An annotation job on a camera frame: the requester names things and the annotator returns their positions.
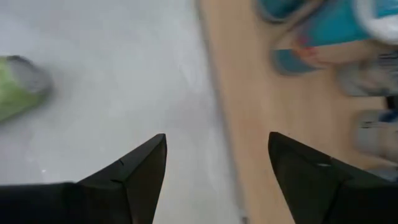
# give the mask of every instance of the gray tile floor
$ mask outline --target gray tile floor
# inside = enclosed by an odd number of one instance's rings
[[[44,67],[48,102],[0,125],[0,184],[80,180],[156,133],[155,223],[239,223],[193,0],[2,0],[0,54]]]

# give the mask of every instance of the light wood surface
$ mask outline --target light wood surface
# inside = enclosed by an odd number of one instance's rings
[[[380,161],[352,146],[353,120],[358,111],[383,103],[343,95],[333,70],[280,76],[268,53],[291,24],[267,24],[252,5],[250,0],[200,0],[202,22],[249,222],[294,223],[269,161],[270,131],[367,168]]]

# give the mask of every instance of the wooden shelf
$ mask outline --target wooden shelf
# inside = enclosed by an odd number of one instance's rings
[[[333,70],[279,75],[269,49],[292,22],[262,21],[250,0],[201,0],[200,6],[251,224],[294,223],[269,161],[270,131],[360,168],[381,162],[352,146],[354,117],[360,110],[383,108],[381,98],[345,96]]]

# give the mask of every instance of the teal shoe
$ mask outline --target teal shoe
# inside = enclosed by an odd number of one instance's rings
[[[260,15],[271,22],[284,22],[304,4],[305,0],[257,0]]]

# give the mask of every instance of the white floor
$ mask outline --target white floor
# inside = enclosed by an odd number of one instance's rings
[[[2,0],[0,54],[54,85],[0,124],[0,184],[80,180],[166,133],[154,223],[239,223],[194,0]]]

